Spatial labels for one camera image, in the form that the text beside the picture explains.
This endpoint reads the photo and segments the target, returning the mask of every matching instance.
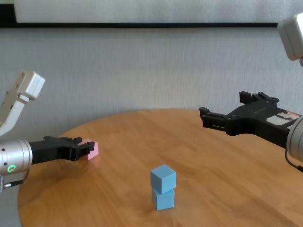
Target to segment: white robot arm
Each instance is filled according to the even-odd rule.
[[[303,66],[303,13],[278,24],[287,56],[299,60]],[[243,133],[257,135],[285,148],[287,162],[303,172],[303,166],[295,165],[288,159],[303,161],[303,116],[277,107],[279,99],[269,97],[263,92],[251,95],[240,92],[240,102],[244,105],[227,115],[212,113],[200,108],[200,117],[206,128],[225,131],[235,136]]]
[[[10,91],[6,92],[0,107],[0,136],[16,124],[23,107],[35,100],[45,79],[33,71],[22,71]],[[37,163],[56,159],[77,161],[94,149],[94,142],[78,145],[82,138],[44,137],[43,141],[26,140],[0,141],[0,193],[3,189],[23,183],[24,180],[4,183],[3,176],[28,171]]]
[[[0,137],[15,126],[23,107],[38,97],[44,82],[45,79],[33,71],[20,72],[0,107]]]

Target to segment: cable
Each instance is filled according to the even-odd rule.
[[[12,182],[6,183],[3,186],[3,189],[11,188],[11,187],[14,187],[14,186],[19,185],[19,184],[23,184],[23,180],[12,181]]]
[[[23,178],[23,182],[25,182],[25,180],[27,179],[28,174],[29,174],[29,169],[27,170],[27,173],[25,174],[25,177]]]
[[[292,167],[296,168],[297,170],[303,172],[303,167],[302,166],[296,166],[294,163],[292,163],[289,159],[288,159],[288,152],[287,149],[285,150],[285,159],[287,161],[288,164],[290,164]]]

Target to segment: blue cube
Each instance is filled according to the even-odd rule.
[[[151,170],[151,186],[160,194],[167,193],[176,187],[177,174],[167,165]]]
[[[167,193],[160,194],[155,189],[152,190],[152,202],[156,210],[172,208],[175,205],[175,192],[170,190]]]

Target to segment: white wall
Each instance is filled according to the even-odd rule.
[[[5,139],[59,136],[142,108],[226,114],[242,90],[264,91],[303,113],[295,98],[303,95],[303,69],[287,59],[275,28],[2,29],[0,68],[2,98],[20,69],[46,78]]]

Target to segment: wooden table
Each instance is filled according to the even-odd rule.
[[[99,143],[98,157],[34,165],[20,187],[24,227],[301,227],[303,173],[253,135],[202,127],[198,111],[102,118],[64,136]],[[156,211],[150,171],[177,172],[175,207]]]

